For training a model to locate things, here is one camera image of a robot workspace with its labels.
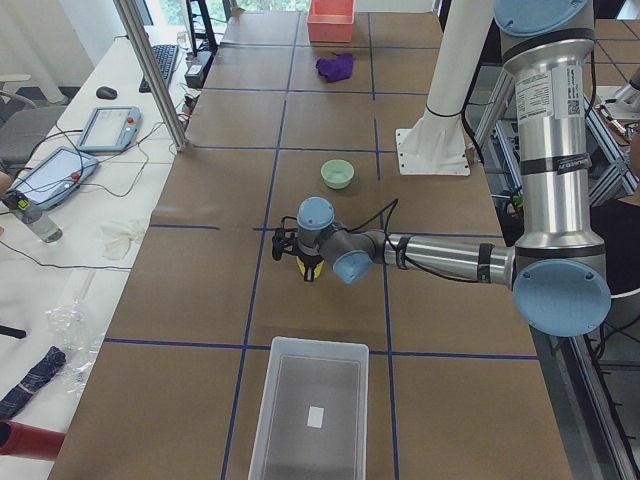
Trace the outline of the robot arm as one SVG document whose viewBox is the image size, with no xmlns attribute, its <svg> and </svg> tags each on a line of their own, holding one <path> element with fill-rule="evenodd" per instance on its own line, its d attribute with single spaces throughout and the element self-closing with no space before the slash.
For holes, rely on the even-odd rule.
<svg viewBox="0 0 640 480">
<path fill-rule="evenodd" d="M 423 115 L 396 133 L 404 175 L 466 175 L 465 109 L 491 27 L 514 83 L 520 189 L 504 198 L 523 232 L 511 247 L 347 228 L 325 198 L 299 206 L 272 255 L 293 255 L 306 280 L 325 264 L 345 283 L 376 264 L 461 283 L 502 284 L 521 317 L 556 337 L 589 333 L 606 319 L 611 293 L 605 244 L 591 227 L 583 65 L 592 52 L 589 1 L 456 1 L 450 7 Z"/>
</svg>

